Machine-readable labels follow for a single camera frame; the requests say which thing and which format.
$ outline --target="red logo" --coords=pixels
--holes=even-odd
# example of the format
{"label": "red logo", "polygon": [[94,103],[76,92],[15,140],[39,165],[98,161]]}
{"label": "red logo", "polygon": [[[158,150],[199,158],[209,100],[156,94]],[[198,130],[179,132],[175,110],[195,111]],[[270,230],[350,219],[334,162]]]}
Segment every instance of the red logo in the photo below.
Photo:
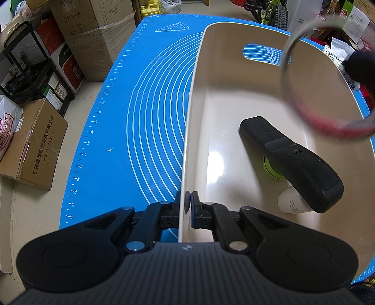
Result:
{"label": "red logo", "polygon": [[343,9],[340,14],[341,19],[345,19],[348,16],[348,11],[346,9]]}

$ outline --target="green round object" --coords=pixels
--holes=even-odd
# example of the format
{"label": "green round object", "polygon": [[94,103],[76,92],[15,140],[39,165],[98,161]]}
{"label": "green round object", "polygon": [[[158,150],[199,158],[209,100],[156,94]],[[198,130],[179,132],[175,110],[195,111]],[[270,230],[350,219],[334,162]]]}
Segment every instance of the green round object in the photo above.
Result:
{"label": "green round object", "polygon": [[275,180],[285,179],[285,177],[282,174],[280,174],[276,169],[272,168],[270,161],[265,156],[263,156],[262,163],[263,163],[263,169],[269,177]]}

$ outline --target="yellow container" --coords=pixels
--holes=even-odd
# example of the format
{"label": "yellow container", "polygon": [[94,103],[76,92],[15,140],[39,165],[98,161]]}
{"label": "yellow container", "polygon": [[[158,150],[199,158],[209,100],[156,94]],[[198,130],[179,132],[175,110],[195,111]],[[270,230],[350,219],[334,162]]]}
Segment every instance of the yellow container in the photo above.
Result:
{"label": "yellow container", "polygon": [[155,15],[155,14],[161,14],[161,13],[162,12],[160,10],[160,7],[159,7],[158,3],[149,3],[148,5],[142,5],[141,6],[142,18],[145,18],[149,15]]}

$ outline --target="white plastic package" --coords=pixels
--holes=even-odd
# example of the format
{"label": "white plastic package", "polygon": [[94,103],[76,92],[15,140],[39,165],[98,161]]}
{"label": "white plastic package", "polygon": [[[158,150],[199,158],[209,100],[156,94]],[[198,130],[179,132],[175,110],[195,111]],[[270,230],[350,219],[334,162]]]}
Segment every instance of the white plastic package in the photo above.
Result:
{"label": "white plastic package", "polygon": [[0,94],[0,160],[16,131],[23,110],[15,102]]}
{"label": "white plastic package", "polygon": [[178,14],[181,11],[182,0],[161,0],[160,8],[165,14]]}

